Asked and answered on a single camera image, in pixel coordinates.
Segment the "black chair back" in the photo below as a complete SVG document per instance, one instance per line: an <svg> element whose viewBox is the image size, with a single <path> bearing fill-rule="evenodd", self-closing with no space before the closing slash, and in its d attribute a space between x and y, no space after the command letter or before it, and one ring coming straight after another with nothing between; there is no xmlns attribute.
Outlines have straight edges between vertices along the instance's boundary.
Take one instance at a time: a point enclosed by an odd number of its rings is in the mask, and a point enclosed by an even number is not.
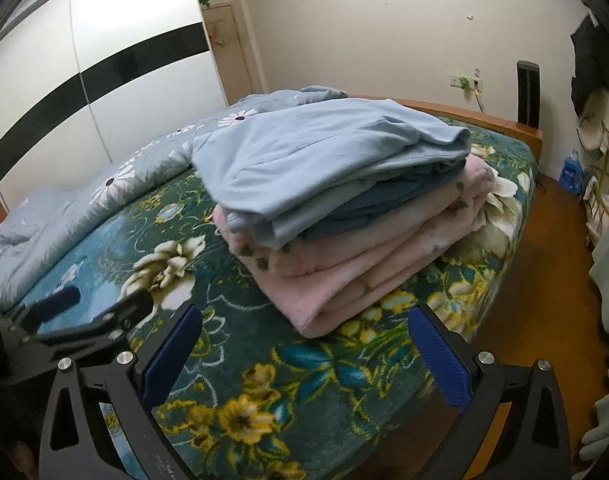
<svg viewBox="0 0 609 480"><path fill-rule="evenodd" d="M520 60L517 68L517 121L530 128L540 128L540 67Z"/></svg>

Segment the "light blue printed t-shirt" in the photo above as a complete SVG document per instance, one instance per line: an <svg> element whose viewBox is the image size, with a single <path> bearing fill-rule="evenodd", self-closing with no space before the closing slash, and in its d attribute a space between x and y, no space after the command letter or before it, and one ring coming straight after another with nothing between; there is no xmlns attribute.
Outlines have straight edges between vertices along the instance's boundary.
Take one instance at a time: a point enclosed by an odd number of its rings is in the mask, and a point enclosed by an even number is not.
<svg viewBox="0 0 609 480"><path fill-rule="evenodd" d="M235 233L281 248L378 181L471 152L471 134L391 100L337 99L208 134L193 166Z"/></svg>

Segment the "pink folded fleece garment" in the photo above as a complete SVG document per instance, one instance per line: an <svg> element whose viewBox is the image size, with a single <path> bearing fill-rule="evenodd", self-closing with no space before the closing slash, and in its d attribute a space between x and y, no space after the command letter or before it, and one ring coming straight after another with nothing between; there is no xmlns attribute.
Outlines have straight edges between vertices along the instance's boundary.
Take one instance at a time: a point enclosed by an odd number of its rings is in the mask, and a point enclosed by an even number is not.
<svg viewBox="0 0 609 480"><path fill-rule="evenodd" d="M297 332L321 337L362 312L481 226L497 182L471 155L451 182L393 209L366 228L321 240L296 237L280 249L231 230L222 207L213 220L230 252Z"/></svg>

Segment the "wooden bed footboard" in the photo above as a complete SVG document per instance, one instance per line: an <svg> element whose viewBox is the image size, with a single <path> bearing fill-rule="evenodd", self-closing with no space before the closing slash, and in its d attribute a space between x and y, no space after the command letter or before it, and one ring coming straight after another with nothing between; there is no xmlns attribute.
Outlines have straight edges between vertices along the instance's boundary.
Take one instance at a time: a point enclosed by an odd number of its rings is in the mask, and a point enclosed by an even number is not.
<svg viewBox="0 0 609 480"><path fill-rule="evenodd" d="M536 162L540 161L543 147L543 133L539 129L523 125L520 122L512 122L511 120L474 112L473 110L464 110L464 108L454 106L404 99L397 99L397 102L403 106L414 108L414 110L461 120L471 125L502 133L504 136L510 136L526 144L531 153L533 153Z"/></svg>

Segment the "white wardrobe with black stripe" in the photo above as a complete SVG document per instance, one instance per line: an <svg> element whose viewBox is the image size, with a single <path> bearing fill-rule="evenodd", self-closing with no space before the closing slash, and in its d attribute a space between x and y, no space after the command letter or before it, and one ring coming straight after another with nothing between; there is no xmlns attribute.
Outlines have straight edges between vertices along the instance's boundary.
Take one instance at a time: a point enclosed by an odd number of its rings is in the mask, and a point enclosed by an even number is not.
<svg viewBox="0 0 609 480"><path fill-rule="evenodd" d="M91 182L222 110L199 0L9 0L0 14L0 193Z"/></svg>

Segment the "blue floral plush blanket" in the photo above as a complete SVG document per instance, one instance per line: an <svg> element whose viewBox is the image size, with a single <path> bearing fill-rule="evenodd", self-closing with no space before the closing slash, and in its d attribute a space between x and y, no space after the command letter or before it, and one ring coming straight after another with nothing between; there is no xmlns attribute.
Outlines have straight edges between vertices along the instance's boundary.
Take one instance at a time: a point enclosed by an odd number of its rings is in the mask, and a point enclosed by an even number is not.
<svg viewBox="0 0 609 480"><path fill-rule="evenodd" d="M301 337L228 252L213 201L185 171L110 217L28 293L67 285L77 306L47 330L91 321L123 287L149 289L154 313L133 349L185 301L202 332L157 422L195 474L219 479L339 479L433 388L407 313L428 304L450 330L475 337L521 240L533 202L528 146L483 128L473 150L498 171L486 224L324 337Z"/></svg>

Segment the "dark blue folded garment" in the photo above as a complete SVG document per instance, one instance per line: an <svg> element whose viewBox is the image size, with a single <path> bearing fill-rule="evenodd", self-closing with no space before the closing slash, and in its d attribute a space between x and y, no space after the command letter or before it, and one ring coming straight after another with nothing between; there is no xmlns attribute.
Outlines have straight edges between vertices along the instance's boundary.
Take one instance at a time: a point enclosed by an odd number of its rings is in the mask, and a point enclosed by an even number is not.
<svg viewBox="0 0 609 480"><path fill-rule="evenodd" d="M453 162L432 162L416 166L400 176L378 181L303 231L300 237L303 240L321 240L365 228L388 211L452 181L461 174L465 164L466 158Z"/></svg>

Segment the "white wall socket with plug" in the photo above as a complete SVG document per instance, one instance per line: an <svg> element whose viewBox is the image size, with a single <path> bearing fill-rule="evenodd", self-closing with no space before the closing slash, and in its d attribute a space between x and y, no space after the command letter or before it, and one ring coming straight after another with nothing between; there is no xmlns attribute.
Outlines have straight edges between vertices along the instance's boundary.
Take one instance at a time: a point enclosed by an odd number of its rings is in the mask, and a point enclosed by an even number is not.
<svg viewBox="0 0 609 480"><path fill-rule="evenodd" d="M473 104L479 113L486 111L483 105L483 97L481 96L483 94L483 81L481 80L481 72L478 67L474 68L472 76L450 75L449 86L459 89L464 96L464 100L469 104Z"/></svg>

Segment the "beige room door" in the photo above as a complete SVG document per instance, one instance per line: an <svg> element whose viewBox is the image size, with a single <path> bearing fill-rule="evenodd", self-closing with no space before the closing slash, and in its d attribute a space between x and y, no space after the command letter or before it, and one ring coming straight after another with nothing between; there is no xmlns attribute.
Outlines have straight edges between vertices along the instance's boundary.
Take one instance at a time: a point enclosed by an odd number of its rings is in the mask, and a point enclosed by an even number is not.
<svg viewBox="0 0 609 480"><path fill-rule="evenodd" d="M202 15L227 102L233 104L254 92L233 6L210 6Z"/></svg>

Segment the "dark hanging clothes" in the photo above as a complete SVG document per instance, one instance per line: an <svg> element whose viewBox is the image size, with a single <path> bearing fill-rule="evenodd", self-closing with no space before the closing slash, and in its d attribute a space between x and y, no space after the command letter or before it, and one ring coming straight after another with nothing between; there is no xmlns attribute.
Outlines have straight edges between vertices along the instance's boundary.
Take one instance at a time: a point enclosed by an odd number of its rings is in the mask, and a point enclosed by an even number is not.
<svg viewBox="0 0 609 480"><path fill-rule="evenodd" d="M594 91L609 92L609 35L588 14L570 35L575 51L575 74L571 78L571 102L580 117Z"/></svg>

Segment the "grey-blue floral quilt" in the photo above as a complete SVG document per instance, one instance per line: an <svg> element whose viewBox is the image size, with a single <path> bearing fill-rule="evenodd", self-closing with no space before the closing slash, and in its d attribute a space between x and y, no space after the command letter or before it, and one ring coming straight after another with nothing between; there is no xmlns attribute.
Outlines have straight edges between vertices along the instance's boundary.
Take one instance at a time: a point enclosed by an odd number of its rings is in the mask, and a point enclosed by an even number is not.
<svg viewBox="0 0 609 480"><path fill-rule="evenodd" d="M0 225L0 309L19 304L71 248L117 211L190 169L198 143L208 134L232 129L254 115L346 96L343 90L323 86L252 94L157 136L80 188L33 193Z"/></svg>

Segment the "blue water bottle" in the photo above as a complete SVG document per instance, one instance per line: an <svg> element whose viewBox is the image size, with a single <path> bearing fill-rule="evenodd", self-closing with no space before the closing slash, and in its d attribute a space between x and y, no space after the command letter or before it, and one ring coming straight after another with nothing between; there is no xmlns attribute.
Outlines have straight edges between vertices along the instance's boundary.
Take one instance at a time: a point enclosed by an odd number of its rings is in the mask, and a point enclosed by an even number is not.
<svg viewBox="0 0 609 480"><path fill-rule="evenodd" d="M559 174L559 185L574 195L582 191L583 169L579 160L577 150L572 150L571 155L564 160L561 173Z"/></svg>

